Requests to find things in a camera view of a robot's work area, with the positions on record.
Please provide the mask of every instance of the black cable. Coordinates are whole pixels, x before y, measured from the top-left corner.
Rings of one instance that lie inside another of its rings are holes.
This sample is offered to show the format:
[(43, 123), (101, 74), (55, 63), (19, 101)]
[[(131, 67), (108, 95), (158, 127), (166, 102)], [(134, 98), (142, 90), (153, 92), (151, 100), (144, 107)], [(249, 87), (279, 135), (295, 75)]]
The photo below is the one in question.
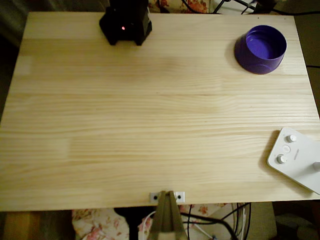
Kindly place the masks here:
[(205, 216), (198, 216), (198, 215), (188, 214), (188, 213), (184, 213), (184, 212), (181, 212), (181, 215), (186, 216), (186, 217), (190, 216), (191, 218), (200, 219), (200, 220), (204, 220), (204, 221), (208, 221), (208, 222), (212, 222), (212, 223), (216, 223), (216, 224), (222, 224), (228, 230), (228, 232), (230, 233), (231, 238), (233, 240), (239, 240), (237, 238), (235, 232), (233, 231), (233, 229), (230, 227), (230, 225), (221, 219), (205, 217)]
[(320, 66), (315, 66), (315, 65), (306, 65), (307, 68), (315, 68), (315, 69), (320, 69)]
[(242, 12), (241, 15), (245, 13), (245, 11), (247, 11), (247, 9), (249, 8), (249, 6), (247, 6)]
[(208, 221), (208, 222), (197, 222), (197, 221), (190, 221), (189, 224), (197, 224), (197, 225), (214, 225), (217, 224), (216, 222), (213, 221)]
[(189, 9), (191, 12), (193, 12), (194, 14), (203, 14), (203, 12), (200, 12), (200, 11), (196, 11), (196, 10), (193, 10), (189, 5), (188, 3), (185, 1), (185, 0), (181, 0), (183, 2), (183, 4), (186, 6), (187, 9)]
[(244, 235), (244, 240), (247, 240), (248, 238), (249, 229), (250, 229), (250, 220), (251, 220), (251, 203), (249, 204), (249, 220), (248, 220), (248, 226), (246, 228), (246, 233)]
[(187, 9), (189, 9), (191, 12), (193, 12), (194, 14), (220, 14), (220, 13), (213, 13), (213, 12), (200, 12), (200, 11), (196, 11), (194, 9), (192, 9), (188, 3), (185, 1), (185, 0), (181, 0), (183, 2), (183, 4), (186, 6)]
[(218, 10), (221, 8), (221, 6), (225, 3), (226, 0), (221, 0), (219, 5), (214, 9), (213, 14), (216, 14)]
[(232, 212), (228, 213), (227, 215), (225, 215), (223, 218), (221, 218), (221, 220), (225, 220), (227, 217), (229, 217), (231, 214), (235, 213), (236, 211), (238, 211), (239, 209), (244, 208), (245, 206), (249, 205), (250, 202), (247, 202), (239, 207), (237, 207), (235, 210), (233, 210)]
[(234, 233), (237, 234), (238, 231), (238, 225), (239, 225), (239, 210), (236, 211), (236, 222), (235, 222), (235, 228), (234, 228)]
[[(241, 5), (245, 6), (245, 7), (248, 7), (248, 3), (246, 3), (245, 1), (242, 1), (242, 0), (234, 0), (234, 1), (237, 2), (238, 4), (241, 4)], [(249, 5), (249, 9), (255, 10), (255, 7)]]
[(288, 15), (288, 16), (302, 16), (302, 15), (309, 15), (309, 14), (320, 14), (320, 11), (307, 11), (307, 12), (298, 12), (298, 13), (289, 13), (285, 11), (280, 11), (277, 9), (272, 9), (271, 11), (281, 14), (281, 15)]
[(163, 6), (161, 6), (160, 0), (157, 0), (156, 2), (158, 3), (159, 9), (160, 9), (160, 13), (169, 14), (169, 11), (167, 9), (165, 9)]
[(188, 214), (188, 226), (187, 226), (187, 232), (188, 232), (188, 239), (190, 240), (190, 235), (189, 235), (189, 222), (190, 222), (190, 215), (191, 215), (191, 208), (192, 208), (192, 205), (190, 205), (190, 208), (189, 208), (189, 214)]

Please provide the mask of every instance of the white cable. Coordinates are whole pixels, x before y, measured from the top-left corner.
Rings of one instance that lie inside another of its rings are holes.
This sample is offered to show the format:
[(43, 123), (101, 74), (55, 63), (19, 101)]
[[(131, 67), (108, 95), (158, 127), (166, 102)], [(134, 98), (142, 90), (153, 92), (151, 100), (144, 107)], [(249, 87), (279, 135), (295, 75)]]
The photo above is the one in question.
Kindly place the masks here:
[(142, 240), (145, 240), (145, 228), (146, 228), (146, 222), (148, 220), (148, 218), (151, 217), (152, 214), (155, 214), (156, 211), (151, 212), (148, 216), (146, 216), (145, 220), (143, 221), (143, 225), (142, 225)]
[(199, 229), (204, 235), (206, 235), (207, 237), (209, 237), (210, 239), (212, 239), (212, 236), (209, 234), (209, 233), (207, 233), (205, 230), (203, 230), (201, 227), (199, 227), (199, 225), (198, 224), (196, 224), (196, 223), (191, 223), (191, 224), (193, 224), (197, 229)]
[(241, 240), (244, 240), (244, 232), (245, 232), (245, 226), (246, 226), (246, 208), (243, 208), (243, 216), (242, 216), (242, 230), (241, 230)]
[(205, 230), (203, 230), (201, 227), (199, 227), (197, 224), (194, 224), (194, 226), (195, 226), (197, 229), (199, 229), (204, 235), (208, 236), (209, 239), (212, 239), (212, 236), (211, 236), (209, 233), (207, 233)]

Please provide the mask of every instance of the black device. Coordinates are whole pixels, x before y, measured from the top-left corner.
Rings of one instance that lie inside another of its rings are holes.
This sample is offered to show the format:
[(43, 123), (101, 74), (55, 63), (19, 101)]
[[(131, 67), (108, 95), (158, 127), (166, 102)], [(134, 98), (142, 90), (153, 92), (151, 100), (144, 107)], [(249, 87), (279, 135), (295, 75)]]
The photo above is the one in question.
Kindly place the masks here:
[(132, 40), (141, 46), (152, 30), (148, 0), (110, 0), (99, 25), (110, 45)]

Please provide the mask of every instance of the white knob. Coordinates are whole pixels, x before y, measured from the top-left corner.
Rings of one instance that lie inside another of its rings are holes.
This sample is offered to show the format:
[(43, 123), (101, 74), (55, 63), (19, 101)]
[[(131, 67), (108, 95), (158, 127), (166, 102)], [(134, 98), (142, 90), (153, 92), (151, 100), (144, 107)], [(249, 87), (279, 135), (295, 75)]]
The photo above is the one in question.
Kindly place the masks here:
[(283, 154), (279, 154), (276, 158), (276, 160), (278, 161), (278, 163), (280, 164), (285, 164), (287, 162), (287, 157)]
[(295, 135), (289, 135), (289, 136), (286, 137), (286, 140), (289, 143), (295, 143), (297, 141), (297, 137)]
[(319, 161), (316, 161), (316, 162), (313, 164), (313, 167), (314, 167), (314, 169), (315, 169), (317, 172), (320, 172), (320, 162), (319, 162)]

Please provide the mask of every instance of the metal stand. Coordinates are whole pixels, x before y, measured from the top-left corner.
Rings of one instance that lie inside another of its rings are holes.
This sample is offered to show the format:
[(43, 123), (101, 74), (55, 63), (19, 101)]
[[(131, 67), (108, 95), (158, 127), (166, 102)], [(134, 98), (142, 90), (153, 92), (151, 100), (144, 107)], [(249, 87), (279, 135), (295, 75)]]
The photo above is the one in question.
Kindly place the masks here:
[(188, 240), (173, 191), (162, 191), (148, 240)]

